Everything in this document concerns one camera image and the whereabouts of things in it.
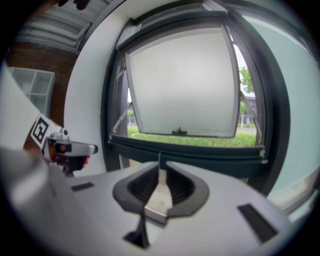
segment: sky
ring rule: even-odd
[[[237,62],[238,62],[238,67],[239,68],[242,68],[242,67],[247,67],[247,64],[245,62],[245,59],[244,57],[242,56],[242,53],[241,51],[239,50],[238,46],[236,45],[233,45],[234,46],[234,51],[235,51],[235,55],[236,55],[236,59],[237,59]],[[243,88],[243,85],[241,84],[240,85],[240,89],[241,91],[243,92],[244,96],[246,97],[255,97],[255,93],[254,92],[250,92],[250,93],[247,93],[244,88]],[[130,91],[128,89],[128,102],[131,102],[131,95],[130,95]]]

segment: brick wall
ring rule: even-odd
[[[77,57],[78,55],[74,53],[27,42],[14,43],[6,56],[9,67],[55,72],[50,119],[62,127],[68,83]],[[37,145],[29,136],[25,141],[24,149],[35,150],[35,148]]]

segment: white shelf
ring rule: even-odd
[[[9,67],[9,71],[29,100],[49,118],[55,73],[19,67]]]

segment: black rubber pad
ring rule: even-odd
[[[265,243],[278,234],[251,204],[239,206],[238,209],[262,243]]]
[[[94,185],[91,182],[87,182],[87,183],[83,183],[83,184],[80,184],[80,185],[74,185],[74,186],[71,187],[71,189],[72,189],[73,192],[77,192],[77,191],[80,191],[80,190],[86,190],[86,189],[91,188],[91,187],[94,187]]]

